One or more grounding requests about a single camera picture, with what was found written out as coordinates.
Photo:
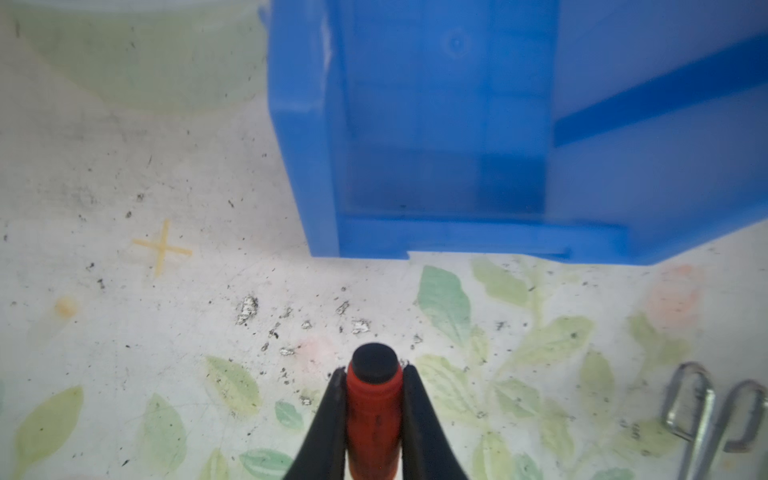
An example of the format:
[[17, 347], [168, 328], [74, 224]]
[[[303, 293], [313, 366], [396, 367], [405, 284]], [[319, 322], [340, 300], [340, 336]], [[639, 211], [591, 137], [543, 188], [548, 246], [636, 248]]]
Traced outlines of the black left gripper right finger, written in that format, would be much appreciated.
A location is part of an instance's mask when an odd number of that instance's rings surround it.
[[403, 479], [467, 480], [414, 365], [403, 370], [402, 414]]

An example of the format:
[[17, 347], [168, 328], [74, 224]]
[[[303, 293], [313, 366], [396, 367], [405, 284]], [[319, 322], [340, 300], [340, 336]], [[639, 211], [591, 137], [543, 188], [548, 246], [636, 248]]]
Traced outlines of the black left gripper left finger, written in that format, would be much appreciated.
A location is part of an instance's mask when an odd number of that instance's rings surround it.
[[346, 372], [330, 377], [314, 420], [284, 480], [342, 480], [346, 461]]

